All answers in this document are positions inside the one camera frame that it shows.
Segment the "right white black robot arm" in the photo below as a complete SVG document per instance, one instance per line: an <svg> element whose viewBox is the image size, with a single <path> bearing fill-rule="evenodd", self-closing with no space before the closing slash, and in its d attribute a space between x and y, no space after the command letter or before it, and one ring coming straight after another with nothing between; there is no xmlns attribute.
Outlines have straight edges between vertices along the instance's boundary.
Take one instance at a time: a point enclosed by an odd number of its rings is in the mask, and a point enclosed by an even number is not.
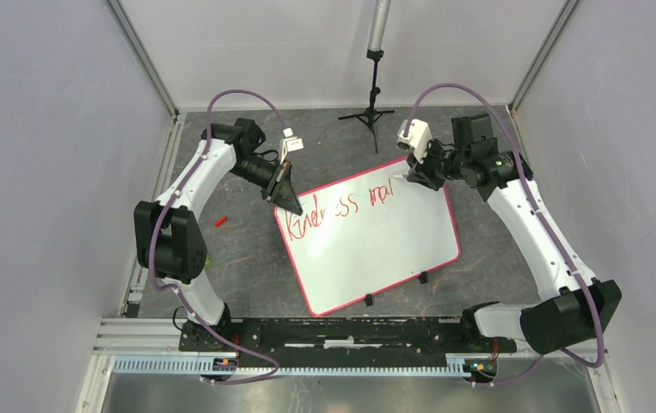
<svg viewBox="0 0 656 413"><path fill-rule="evenodd" d="M569 352L593 340L604 351L604 330L622 299L613 280L601 281L578 256L543 204L521 155L501 151L489 114L454 118L453 142L443 144L422 120L406 120L397 145L407 151L406 178L438 191L448 181L475 189L500 218L530 268L540 301L500 302L463 311L459 337L471 351L494 338L526 342L538 354Z"/></svg>

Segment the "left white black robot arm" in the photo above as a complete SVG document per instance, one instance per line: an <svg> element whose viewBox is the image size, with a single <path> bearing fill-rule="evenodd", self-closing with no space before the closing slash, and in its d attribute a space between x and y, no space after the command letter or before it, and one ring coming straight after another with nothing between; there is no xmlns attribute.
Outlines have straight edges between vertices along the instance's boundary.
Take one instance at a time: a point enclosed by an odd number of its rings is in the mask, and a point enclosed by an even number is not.
<svg viewBox="0 0 656 413"><path fill-rule="evenodd" d="M265 140L254 120L239 118L232 126L211 123L176 181L153 201L140 201L134 208L138 264L147 270L154 289L176 295L188 321L201 327L199 337L212 350L227 348L233 339L228 306L205 274L209 254L199 226L216 186L232 174L258 187L266 202L303 213L287 158L303 149L303 140L284 128L274 159L259 150Z"/></svg>

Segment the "red marker cap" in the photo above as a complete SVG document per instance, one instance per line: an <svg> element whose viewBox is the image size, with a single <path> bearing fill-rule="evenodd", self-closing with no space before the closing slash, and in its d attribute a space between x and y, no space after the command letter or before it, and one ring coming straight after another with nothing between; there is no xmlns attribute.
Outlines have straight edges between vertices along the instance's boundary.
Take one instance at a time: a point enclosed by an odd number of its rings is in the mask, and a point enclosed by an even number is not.
<svg viewBox="0 0 656 413"><path fill-rule="evenodd" d="M220 217L218 220L216 220L214 222L214 225L216 227L220 227L220 226L224 225L227 222L227 220L228 220L228 216L224 215L224 216Z"/></svg>

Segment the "pink-framed whiteboard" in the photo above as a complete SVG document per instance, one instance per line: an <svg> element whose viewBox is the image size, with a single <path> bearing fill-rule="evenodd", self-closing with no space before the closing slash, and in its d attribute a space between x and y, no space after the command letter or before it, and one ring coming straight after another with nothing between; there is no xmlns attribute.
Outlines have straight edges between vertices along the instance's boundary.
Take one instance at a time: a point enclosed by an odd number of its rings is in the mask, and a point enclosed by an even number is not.
<svg viewBox="0 0 656 413"><path fill-rule="evenodd" d="M447 191L391 178L408 171L398 158L300 194L302 215L275 207L310 315L326 316L459 259Z"/></svg>

